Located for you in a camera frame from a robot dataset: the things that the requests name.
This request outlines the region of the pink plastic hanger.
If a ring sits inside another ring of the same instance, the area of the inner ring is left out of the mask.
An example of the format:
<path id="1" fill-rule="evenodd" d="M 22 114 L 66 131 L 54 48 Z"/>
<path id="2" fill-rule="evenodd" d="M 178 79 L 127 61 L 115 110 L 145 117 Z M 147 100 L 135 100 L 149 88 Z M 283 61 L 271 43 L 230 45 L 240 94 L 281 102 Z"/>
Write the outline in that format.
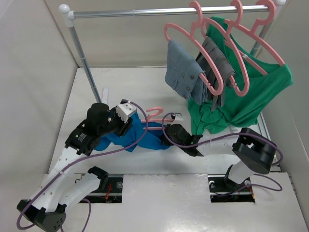
<path id="1" fill-rule="evenodd" d="M 159 119 L 155 118 L 156 116 L 159 116 L 160 114 L 162 114 L 164 112 L 164 109 L 162 107 L 152 107 L 146 110 L 148 114 L 147 119 L 148 122 L 156 122 L 159 121 Z M 159 131 L 162 130 L 162 126 L 158 126 L 158 127 L 148 127 L 149 131 Z"/>

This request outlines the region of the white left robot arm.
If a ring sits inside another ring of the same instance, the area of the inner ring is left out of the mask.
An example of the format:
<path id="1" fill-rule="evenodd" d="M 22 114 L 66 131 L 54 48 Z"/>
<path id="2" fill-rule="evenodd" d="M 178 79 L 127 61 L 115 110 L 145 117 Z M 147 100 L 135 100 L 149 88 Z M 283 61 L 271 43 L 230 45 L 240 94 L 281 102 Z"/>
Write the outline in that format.
<path id="1" fill-rule="evenodd" d="M 39 189 L 29 198 L 17 205 L 19 217 L 45 232 L 61 229 L 67 211 L 82 201 L 93 191 L 104 191 L 107 187 L 108 173 L 94 166 L 77 183 L 70 185 L 78 163 L 92 158 L 93 150 L 100 144 L 102 137 L 114 134 L 123 137 L 133 124 L 137 106 L 131 101 L 122 100 L 114 108 L 104 103 L 94 103 L 87 110 L 86 118 L 71 132 L 65 141 L 64 149 L 51 172 Z"/>

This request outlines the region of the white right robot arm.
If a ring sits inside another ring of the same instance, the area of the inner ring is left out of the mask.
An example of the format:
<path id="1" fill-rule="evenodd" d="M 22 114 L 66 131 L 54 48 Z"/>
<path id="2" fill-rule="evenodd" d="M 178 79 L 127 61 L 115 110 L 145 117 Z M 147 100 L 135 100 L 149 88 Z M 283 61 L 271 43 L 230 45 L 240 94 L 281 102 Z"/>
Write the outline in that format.
<path id="1" fill-rule="evenodd" d="M 192 157 L 202 157 L 201 135 L 190 135 L 182 125 L 168 125 L 162 129 L 162 143 L 175 145 Z M 228 190 L 237 190 L 244 186 L 247 179 L 254 174 L 268 174 L 273 164 L 277 146 L 259 135 L 250 128 L 242 128 L 239 133 L 220 136 L 211 141 L 237 135 L 236 142 L 232 144 L 232 152 L 240 159 L 237 164 L 232 164 L 223 178 L 224 187 Z"/>

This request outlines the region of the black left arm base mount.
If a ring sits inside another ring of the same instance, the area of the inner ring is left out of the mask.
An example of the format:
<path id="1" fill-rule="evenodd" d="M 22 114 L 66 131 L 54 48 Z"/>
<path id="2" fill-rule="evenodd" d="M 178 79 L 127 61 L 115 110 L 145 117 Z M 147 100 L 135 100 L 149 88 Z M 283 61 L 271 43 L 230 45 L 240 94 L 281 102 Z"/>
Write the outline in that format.
<path id="1" fill-rule="evenodd" d="M 98 188 L 89 193 L 85 199 L 89 200 L 90 203 L 121 203 L 122 202 L 122 191 L 123 191 L 123 175 L 109 174 L 94 166 L 88 170 L 88 172 L 99 176 L 100 184 Z"/>

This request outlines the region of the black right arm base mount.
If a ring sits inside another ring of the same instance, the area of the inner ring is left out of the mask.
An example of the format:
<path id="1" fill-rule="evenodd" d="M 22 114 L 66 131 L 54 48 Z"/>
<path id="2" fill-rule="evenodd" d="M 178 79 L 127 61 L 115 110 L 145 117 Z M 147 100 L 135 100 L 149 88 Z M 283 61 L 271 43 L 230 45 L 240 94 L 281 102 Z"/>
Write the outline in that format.
<path id="1" fill-rule="evenodd" d="M 208 175 L 210 200 L 212 203 L 254 203 L 255 198 L 253 189 L 250 186 L 250 178 L 246 178 L 241 184 L 237 184 L 227 175 L 232 165 L 229 166 L 225 175 L 210 174 Z"/>

